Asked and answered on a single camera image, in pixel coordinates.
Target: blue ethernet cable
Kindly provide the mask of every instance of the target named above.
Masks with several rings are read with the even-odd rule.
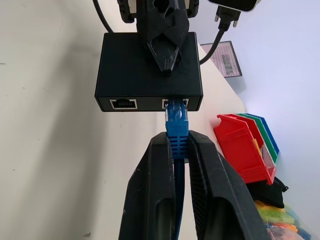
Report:
[[[188,158],[189,122],[188,112],[183,100],[169,99],[165,105],[165,128],[169,138],[176,195],[175,233],[178,240],[185,198],[185,159]]]

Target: red storage bin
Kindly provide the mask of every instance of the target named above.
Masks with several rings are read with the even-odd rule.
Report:
[[[276,167],[255,121],[234,114],[217,117],[221,123],[213,130],[225,159],[245,183],[267,180],[271,185]]]

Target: white wall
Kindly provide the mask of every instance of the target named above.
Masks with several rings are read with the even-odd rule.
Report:
[[[320,1],[264,0],[242,13],[231,40],[243,77],[228,78],[247,112],[266,118],[281,152],[277,176],[284,200],[320,235]],[[201,44],[212,43],[217,6],[203,0],[190,21]]]

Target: pegboard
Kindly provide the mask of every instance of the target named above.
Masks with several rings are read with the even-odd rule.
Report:
[[[212,43],[202,44],[203,50],[208,53]],[[219,72],[225,78],[242,76],[242,72],[231,41],[222,41],[210,58]]]

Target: black cable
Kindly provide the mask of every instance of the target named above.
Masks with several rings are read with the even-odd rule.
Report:
[[[201,65],[201,64],[204,64],[206,61],[208,61],[208,60],[211,58],[212,54],[214,54],[215,50],[217,49],[218,44],[219,44],[222,36],[224,35],[224,33],[225,33],[224,30],[222,30],[222,29],[219,30],[219,32],[218,32],[218,34],[216,35],[215,40],[214,40],[214,42],[213,42],[213,44],[212,44],[212,47],[211,47],[210,50],[209,50],[209,52],[207,53],[207,55],[205,55],[204,58],[202,58],[202,59],[200,60],[200,65]]]
[[[103,26],[105,27],[105,29],[108,31],[108,33],[113,33],[114,31],[111,29],[111,27],[109,26],[108,22],[105,19],[104,14],[101,11],[100,5],[98,0],[93,0],[93,4],[96,10],[96,13],[98,14]]]

